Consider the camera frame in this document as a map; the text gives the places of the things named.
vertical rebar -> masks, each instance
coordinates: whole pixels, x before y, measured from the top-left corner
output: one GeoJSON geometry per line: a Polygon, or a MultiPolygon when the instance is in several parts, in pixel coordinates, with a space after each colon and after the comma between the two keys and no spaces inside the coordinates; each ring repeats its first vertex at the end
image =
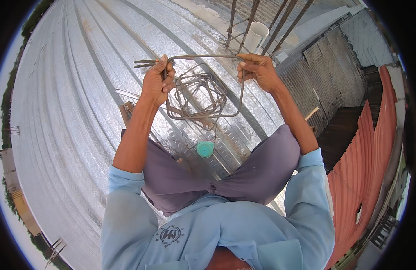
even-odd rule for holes
{"type": "Polygon", "coordinates": [[[297,18],[294,20],[294,22],[291,24],[291,26],[289,27],[289,29],[286,31],[286,33],[283,35],[283,37],[281,38],[281,40],[279,41],[279,43],[277,44],[277,46],[274,48],[274,50],[272,51],[271,55],[273,55],[274,53],[276,53],[278,50],[280,50],[280,46],[281,44],[286,40],[287,36],[292,32],[292,30],[294,29],[295,25],[297,25],[298,21],[302,18],[302,16],[304,15],[304,13],[306,13],[307,9],[310,7],[310,5],[313,3],[313,0],[308,0],[306,5],[303,7],[303,9],[300,11],[300,13],[298,14],[297,18]]]}
{"type": "Polygon", "coordinates": [[[269,47],[271,46],[272,42],[276,39],[277,34],[280,32],[280,29],[283,27],[283,25],[286,22],[286,19],[289,17],[289,14],[292,12],[292,9],[294,8],[294,6],[296,5],[298,0],[292,0],[289,5],[286,8],[285,13],[283,14],[283,16],[280,19],[280,22],[278,23],[278,25],[276,26],[276,29],[274,30],[271,38],[269,39],[267,45],[265,46],[263,52],[261,55],[265,55],[265,53],[268,51],[269,47]]]}
{"type": "Polygon", "coordinates": [[[237,0],[232,0],[231,21],[229,22],[229,28],[227,29],[226,47],[229,47],[229,44],[231,42],[232,26],[233,26],[233,20],[234,20],[234,17],[235,17],[235,10],[236,9],[237,9],[237,0]]]}
{"type": "Polygon", "coordinates": [[[289,0],[284,0],[283,1],[283,3],[281,4],[280,8],[278,9],[278,12],[277,12],[276,16],[274,16],[274,19],[272,20],[271,24],[269,25],[268,30],[271,30],[271,28],[274,26],[274,24],[277,21],[277,18],[280,16],[280,13],[283,11],[283,8],[286,6],[286,3],[288,1],[289,0]]]}
{"type": "Polygon", "coordinates": [[[259,2],[260,2],[260,0],[253,0],[253,6],[252,6],[252,10],[250,11],[249,21],[247,22],[247,28],[246,28],[245,34],[243,36],[243,40],[241,41],[240,47],[238,49],[238,53],[240,53],[242,47],[244,46],[244,42],[246,41],[246,37],[247,37],[247,34],[250,30],[250,26],[252,25],[253,18],[255,17],[256,10],[258,9],[259,2]]]}

white pvc pipe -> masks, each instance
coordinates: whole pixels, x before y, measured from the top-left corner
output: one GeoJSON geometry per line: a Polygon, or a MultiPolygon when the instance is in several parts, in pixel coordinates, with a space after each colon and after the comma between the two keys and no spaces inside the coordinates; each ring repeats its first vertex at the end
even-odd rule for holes
{"type": "MultiPolygon", "coordinates": [[[[250,30],[247,34],[244,47],[250,52],[255,54],[259,47],[263,44],[266,37],[269,34],[268,27],[261,22],[252,22],[250,30]]],[[[242,49],[242,53],[248,53],[245,49],[242,49]]]]}

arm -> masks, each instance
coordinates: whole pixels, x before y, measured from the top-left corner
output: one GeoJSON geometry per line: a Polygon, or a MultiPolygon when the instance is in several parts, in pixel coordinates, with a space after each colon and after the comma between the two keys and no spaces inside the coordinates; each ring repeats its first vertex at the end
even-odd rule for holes
{"type": "Polygon", "coordinates": [[[296,231],[285,235],[300,241],[305,269],[323,269],[334,249],[335,230],[320,148],[302,155],[297,171],[285,193],[286,219],[296,231]]]}
{"type": "Polygon", "coordinates": [[[113,166],[123,171],[140,173],[147,155],[148,134],[158,108],[167,99],[167,94],[175,87],[175,70],[172,63],[167,65],[168,75],[162,81],[160,73],[167,64],[167,56],[147,71],[142,86],[142,94],[136,103],[132,117],[116,150],[113,166]]]}
{"type": "Polygon", "coordinates": [[[285,210],[294,230],[285,230],[288,239],[298,239],[305,269],[322,269],[334,248],[334,223],[325,190],[325,170],[320,148],[304,117],[298,110],[284,83],[277,76],[269,57],[239,54],[245,62],[238,66],[239,81],[256,79],[259,86],[270,93],[285,123],[297,139],[301,149],[298,174],[291,177],[286,187],[285,210]]]}
{"type": "Polygon", "coordinates": [[[138,265],[158,229],[157,218],[140,193],[145,184],[142,169],[148,133],[158,107],[175,87],[172,64],[167,67],[168,77],[161,80],[160,72],[166,64],[167,57],[163,56],[147,71],[142,95],[133,111],[135,117],[131,118],[113,166],[109,168],[109,195],[101,233],[103,269],[128,269],[138,265]]]}
{"type": "Polygon", "coordinates": [[[313,132],[304,120],[288,89],[277,76],[271,59],[257,54],[238,54],[237,56],[245,60],[245,62],[240,62],[237,68],[239,81],[243,77],[242,70],[247,70],[249,72],[244,79],[256,79],[262,90],[272,95],[285,123],[300,145],[301,154],[305,155],[318,149],[313,132]]]}

purple pants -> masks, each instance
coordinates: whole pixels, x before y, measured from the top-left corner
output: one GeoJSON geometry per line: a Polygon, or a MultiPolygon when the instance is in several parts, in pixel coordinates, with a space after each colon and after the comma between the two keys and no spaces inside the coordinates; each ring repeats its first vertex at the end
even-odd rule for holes
{"type": "Polygon", "coordinates": [[[260,142],[248,159],[220,181],[196,179],[162,146],[148,139],[142,191],[165,216],[185,208],[211,193],[230,201],[251,201],[263,205],[285,187],[298,164],[300,147],[289,126],[281,125],[260,142]]]}

shirt logo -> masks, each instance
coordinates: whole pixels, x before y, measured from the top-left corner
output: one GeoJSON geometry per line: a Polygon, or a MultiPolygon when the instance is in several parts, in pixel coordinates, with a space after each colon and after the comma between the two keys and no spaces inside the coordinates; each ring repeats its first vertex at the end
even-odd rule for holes
{"type": "Polygon", "coordinates": [[[170,225],[166,229],[161,228],[163,231],[160,233],[160,239],[156,239],[156,241],[161,240],[161,242],[165,245],[165,248],[167,248],[168,245],[171,245],[173,242],[179,243],[178,239],[181,236],[184,236],[184,234],[181,233],[183,229],[184,228],[176,227],[174,224],[170,225]]]}

